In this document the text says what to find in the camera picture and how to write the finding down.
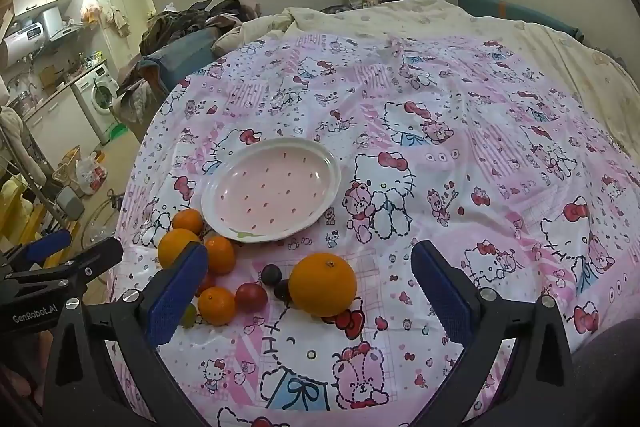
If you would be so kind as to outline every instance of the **hello kitty print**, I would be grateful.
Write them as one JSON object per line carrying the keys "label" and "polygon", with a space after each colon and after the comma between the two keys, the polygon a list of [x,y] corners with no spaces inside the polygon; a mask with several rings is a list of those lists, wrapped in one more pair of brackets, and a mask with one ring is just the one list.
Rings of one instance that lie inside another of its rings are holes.
{"label": "hello kitty print", "polygon": [[[309,229],[240,245],[217,284],[331,251],[351,264],[349,309],[318,319],[274,299],[224,328],[201,317],[159,353],[211,425],[407,425],[460,358],[410,269],[430,239],[478,288],[550,295],[572,349],[631,313],[640,261],[640,172],[552,78],[499,39],[261,39],[178,83],[132,172],[112,299],[160,269],[173,215],[201,208],[216,170],[263,140],[303,137],[340,163],[338,197]],[[469,411],[482,414],[505,342]],[[119,351],[116,373],[139,393]]]}

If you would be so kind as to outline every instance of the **metal bolt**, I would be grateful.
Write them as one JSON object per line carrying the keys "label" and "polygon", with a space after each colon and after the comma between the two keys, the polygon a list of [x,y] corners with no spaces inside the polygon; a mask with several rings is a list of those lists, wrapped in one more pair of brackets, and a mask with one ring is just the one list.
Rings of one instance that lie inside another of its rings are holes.
{"label": "metal bolt", "polygon": [[80,300],[78,297],[71,297],[66,303],[65,308],[67,310],[75,310],[80,305]]}
{"label": "metal bolt", "polygon": [[549,295],[543,296],[541,301],[542,301],[542,304],[547,308],[553,308],[556,305],[556,301],[554,300],[554,298],[549,297]]}
{"label": "metal bolt", "polygon": [[494,289],[491,288],[482,288],[480,290],[480,296],[482,297],[482,299],[484,299],[485,301],[495,301],[495,299],[498,297],[498,294],[495,292]]}
{"label": "metal bolt", "polygon": [[122,294],[122,300],[125,302],[135,302],[140,297],[140,292],[138,290],[127,290]]}

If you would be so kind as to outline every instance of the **floor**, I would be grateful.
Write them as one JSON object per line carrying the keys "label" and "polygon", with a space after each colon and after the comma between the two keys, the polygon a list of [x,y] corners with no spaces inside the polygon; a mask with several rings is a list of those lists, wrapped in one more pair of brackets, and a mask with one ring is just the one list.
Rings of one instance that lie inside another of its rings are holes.
{"label": "floor", "polygon": [[[96,212],[98,208],[108,200],[107,192],[109,189],[113,189],[115,194],[122,194],[125,191],[139,148],[140,144],[132,132],[127,132],[119,136],[102,148],[104,151],[102,165],[107,169],[107,179],[93,196],[82,198],[84,214],[82,214],[82,217],[79,219],[81,224],[80,232],[71,244],[71,254],[69,257],[80,253],[82,251],[82,244],[84,244],[85,247],[90,244],[89,238],[94,229],[92,222],[95,221],[95,226],[97,227],[106,225],[107,229],[115,228],[118,213],[111,209],[110,204],[97,214]],[[99,304],[104,302],[105,297],[106,286],[99,279],[94,279],[89,283],[82,300],[85,304]]]}

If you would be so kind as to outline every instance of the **plate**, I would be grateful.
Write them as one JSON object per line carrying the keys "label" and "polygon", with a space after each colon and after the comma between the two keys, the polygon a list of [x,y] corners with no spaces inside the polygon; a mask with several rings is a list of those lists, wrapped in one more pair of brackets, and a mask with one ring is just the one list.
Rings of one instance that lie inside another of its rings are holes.
{"label": "plate", "polygon": [[339,186],[340,167],[326,147],[274,138],[245,147],[214,171],[202,213],[212,229],[235,241],[277,241],[316,222]]}

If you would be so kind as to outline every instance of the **washing machine door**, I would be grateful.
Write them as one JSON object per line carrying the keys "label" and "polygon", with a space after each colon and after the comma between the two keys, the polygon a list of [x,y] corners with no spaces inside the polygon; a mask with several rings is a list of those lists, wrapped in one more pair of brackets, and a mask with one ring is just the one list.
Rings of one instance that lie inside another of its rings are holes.
{"label": "washing machine door", "polygon": [[95,81],[91,92],[91,102],[99,114],[109,114],[109,108],[116,99],[117,84],[113,80],[100,78]]}

